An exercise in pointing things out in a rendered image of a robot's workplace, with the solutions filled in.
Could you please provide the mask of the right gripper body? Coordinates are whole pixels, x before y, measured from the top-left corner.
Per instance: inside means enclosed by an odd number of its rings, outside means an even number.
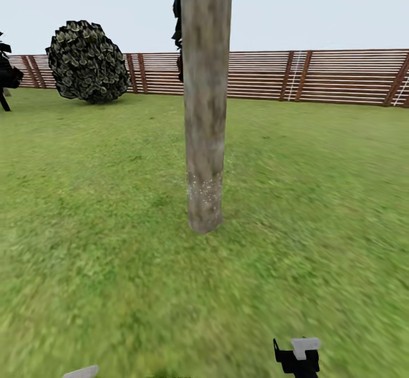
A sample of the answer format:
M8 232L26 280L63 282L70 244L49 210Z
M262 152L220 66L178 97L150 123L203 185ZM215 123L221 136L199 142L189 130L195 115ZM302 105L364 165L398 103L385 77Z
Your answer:
M306 360L297 360L292 351L279 352L281 365L285 373L294 373L295 378L301 378L304 373L311 373L315 376L319 369L319 359L315 352L305 351Z

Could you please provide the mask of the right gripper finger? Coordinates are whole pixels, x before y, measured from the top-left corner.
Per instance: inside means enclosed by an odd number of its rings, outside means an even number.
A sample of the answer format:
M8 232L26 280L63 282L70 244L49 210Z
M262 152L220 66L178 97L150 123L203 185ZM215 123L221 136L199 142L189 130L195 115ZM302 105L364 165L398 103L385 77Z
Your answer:
M276 361L282 363L281 357L280 357L280 355L279 355L279 352L287 352L287 350L279 350L278 347L275 347L275 348L274 348L274 351L275 351ZM316 355L318 355L318 353L317 353L316 350L308 350L308 351L309 351L309 352L315 352Z

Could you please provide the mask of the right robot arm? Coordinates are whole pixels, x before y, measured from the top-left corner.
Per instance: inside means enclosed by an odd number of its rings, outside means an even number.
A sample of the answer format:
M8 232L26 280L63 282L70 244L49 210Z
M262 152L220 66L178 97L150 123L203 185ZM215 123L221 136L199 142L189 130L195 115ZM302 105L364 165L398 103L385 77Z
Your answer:
M319 338L293 338L293 351L274 348L276 361L280 362L285 373L294 373L295 378L318 378L320 372L318 349L322 347Z

